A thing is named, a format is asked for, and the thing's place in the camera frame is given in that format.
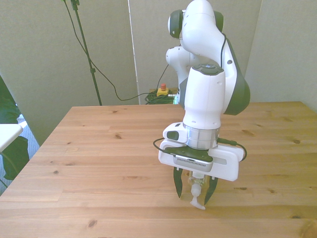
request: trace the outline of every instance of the gray wall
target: gray wall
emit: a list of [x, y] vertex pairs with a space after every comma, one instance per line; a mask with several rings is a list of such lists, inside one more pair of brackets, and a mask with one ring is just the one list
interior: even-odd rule
[[315, 0], [263, 0], [246, 73], [252, 101], [302, 101], [317, 112], [316, 13]]
[[[75, 13], [67, 1], [78, 34]], [[137, 94], [127, 0], [81, 0], [91, 58], [122, 98]], [[72, 106], [98, 105], [85, 53], [60, 0], [0, 1], [0, 74], [39, 144]], [[104, 105], [120, 102], [99, 74]]]
[[[174, 10], [186, 9], [191, 0], [129, 0], [138, 88], [140, 93], [156, 88], [165, 69], [165, 53], [179, 45], [167, 29]], [[261, 0], [211, 0], [212, 7], [224, 16], [223, 32], [232, 43], [242, 73], [246, 72], [257, 25]], [[169, 67], [161, 82], [177, 87], [177, 75]]]

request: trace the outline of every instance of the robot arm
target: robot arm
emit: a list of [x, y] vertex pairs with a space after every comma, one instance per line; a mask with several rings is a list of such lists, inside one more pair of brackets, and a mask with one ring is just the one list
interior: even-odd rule
[[[186, 66], [194, 66], [194, 64], [207, 64], [211, 60], [218, 63], [225, 71], [226, 82], [222, 112], [237, 115], [249, 104], [250, 89], [242, 76], [231, 43], [221, 33], [222, 24], [221, 13], [214, 12], [207, 0], [192, 1], [185, 11], [173, 12], [168, 21], [171, 36], [180, 38], [182, 31], [181, 45], [183, 49], [196, 58], [196, 61], [190, 65], [185, 64], [183, 58], [179, 57], [178, 64], [185, 68]], [[180, 83], [185, 79], [185, 74], [182, 74], [180, 82], [179, 70], [175, 67], [174, 69], [178, 74], [180, 86]]]
[[[212, 6], [207, 0], [192, 1], [186, 11], [175, 11], [169, 19], [170, 34], [180, 38], [181, 46], [167, 52], [167, 62], [176, 70], [179, 86], [187, 81], [184, 96], [183, 122], [173, 123], [164, 132], [158, 158], [174, 166], [174, 182], [181, 195], [183, 169], [192, 173], [192, 205], [197, 202], [204, 178], [210, 176], [205, 204], [211, 197], [217, 179], [238, 178], [239, 161], [244, 150], [218, 145], [221, 114], [236, 115], [250, 100], [250, 90], [244, 80], [233, 49], [219, 29]], [[218, 65], [209, 64], [213, 60]]]

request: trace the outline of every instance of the wooden tabletop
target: wooden tabletop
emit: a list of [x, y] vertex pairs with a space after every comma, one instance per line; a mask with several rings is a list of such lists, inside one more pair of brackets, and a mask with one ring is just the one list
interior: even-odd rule
[[205, 211], [152, 142], [179, 105], [72, 108], [0, 197], [1, 238], [315, 238], [317, 114], [300, 102], [251, 103], [220, 136], [248, 150]]

